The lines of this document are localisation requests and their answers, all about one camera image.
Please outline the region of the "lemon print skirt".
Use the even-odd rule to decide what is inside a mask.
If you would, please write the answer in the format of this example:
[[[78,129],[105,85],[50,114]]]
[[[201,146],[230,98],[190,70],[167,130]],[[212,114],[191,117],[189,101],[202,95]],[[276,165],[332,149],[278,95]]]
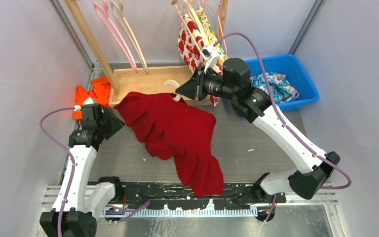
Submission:
[[[211,10],[213,13],[215,13],[217,17],[217,29],[211,25],[211,22],[207,16],[206,9]],[[208,4],[199,6],[198,9],[195,10],[197,17],[202,25],[202,29],[205,32],[205,35],[207,37],[207,41],[210,45],[215,44],[223,35],[223,21],[221,18],[221,11],[220,6],[216,11],[209,6]],[[216,45],[216,51],[219,54],[218,64],[221,66],[225,60],[227,60],[227,45],[225,40],[223,40],[221,43],[218,43]]]

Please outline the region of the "thin pink wire hanger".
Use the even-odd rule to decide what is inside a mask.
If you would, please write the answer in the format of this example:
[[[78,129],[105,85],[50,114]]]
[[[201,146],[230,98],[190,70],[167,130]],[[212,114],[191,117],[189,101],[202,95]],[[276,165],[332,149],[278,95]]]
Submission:
[[[217,10],[215,10],[211,5],[207,3],[206,0],[202,1],[202,8],[208,7],[211,9],[217,16],[218,19],[218,35],[217,39],[220,39],[224,36],[224,26],[227,16],[227,7],[228,7],[228,0],[220,0]]]

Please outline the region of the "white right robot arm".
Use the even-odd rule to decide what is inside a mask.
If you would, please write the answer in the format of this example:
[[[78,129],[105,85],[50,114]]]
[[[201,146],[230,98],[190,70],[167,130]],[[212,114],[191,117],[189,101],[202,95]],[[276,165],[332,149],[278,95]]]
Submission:
[[[222,74],[199,66],[175,92],[194,101],[208,95],[229,99],[238,115],[265,132],[293,161],[296,169],[265,173],[254,183],[254,196],[259,202],[268,202],[274,194],[285,192],[312,199],[340,162],[336,152],[327,153],[315,146],[283,116],[278,106],[273,106],[265,91],[252,86],[250,68],[242,59],[227,59]]]

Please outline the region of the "red poppy print cloth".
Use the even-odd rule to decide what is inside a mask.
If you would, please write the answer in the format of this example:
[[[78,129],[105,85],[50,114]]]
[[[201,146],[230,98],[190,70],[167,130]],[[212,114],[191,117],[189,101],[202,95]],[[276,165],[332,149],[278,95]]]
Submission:
[[[194,43],[190,35],[193,35],[193,37],[196,38],[196,43],[199,45],[199,47],[203,47],[204,42],[202,41],[201,36],[199,35],[199,31],[195,23],[190,19],[188,14],[185,14],[184,19],[190,28],[190,33],[188,33],[184,24],[181,23],[177,41],[178,52],[185,64],[187,65],[187,67],[189,68],[189,70],[193,73],[196,67],[205,64],[205,60],[201,57],[200,52],[196,48],[196,44]]]

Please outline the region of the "dark red cloth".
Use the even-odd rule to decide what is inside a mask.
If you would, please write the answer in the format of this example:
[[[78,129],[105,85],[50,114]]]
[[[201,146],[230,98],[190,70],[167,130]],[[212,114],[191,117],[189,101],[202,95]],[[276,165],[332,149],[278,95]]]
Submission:
[[[198,198],[224,192],[224,176],[211,151],[214,115],[183,99],[176,102],[170,93],[130,92],[114,109],[152,157],[173,158],[179,180]]]

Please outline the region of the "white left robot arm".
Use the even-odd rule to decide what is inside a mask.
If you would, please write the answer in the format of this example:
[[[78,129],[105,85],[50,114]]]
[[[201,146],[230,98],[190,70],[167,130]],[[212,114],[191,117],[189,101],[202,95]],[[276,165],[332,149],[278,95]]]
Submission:
[[[109,204],[120,203],[124,188],[119,177],[105,176],[98,180],[89,197],[85,196],[89,174],[100,145],[124,127],[108,107],[91,102],[75,106],[82,114],[80,129],[69,135],[64,146],[43,127],[46,114],[39,122],[41,131],[68,155],[69,161],[60,191],[52,208],[43,212],[39,224],[49,237],[93,237],[97,231],[97,218]]]

